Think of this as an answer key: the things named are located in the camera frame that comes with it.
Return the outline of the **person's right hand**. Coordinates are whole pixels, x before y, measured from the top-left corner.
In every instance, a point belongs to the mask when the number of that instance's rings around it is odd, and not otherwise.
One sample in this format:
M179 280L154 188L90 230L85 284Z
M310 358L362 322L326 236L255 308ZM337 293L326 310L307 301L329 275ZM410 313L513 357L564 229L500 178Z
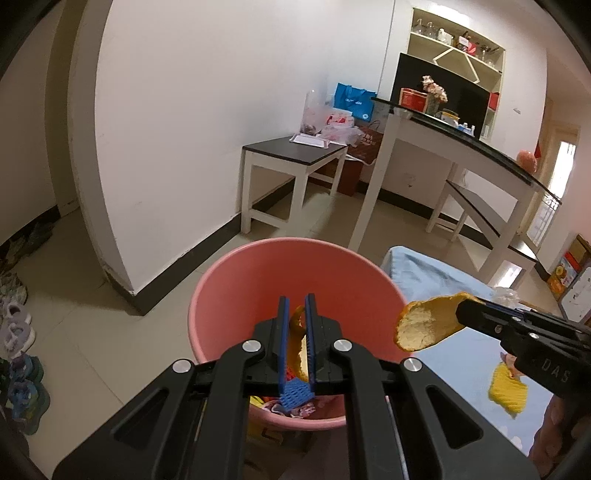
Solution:
M552 469L561 461L560 452L567 440L577 440L587 430L590 417L582 417L578 423L566 432L564 418L566 415L565 402L553 396L546 408L543 423L534 436L533 445L528 458L535 465L541 478L550 474Z

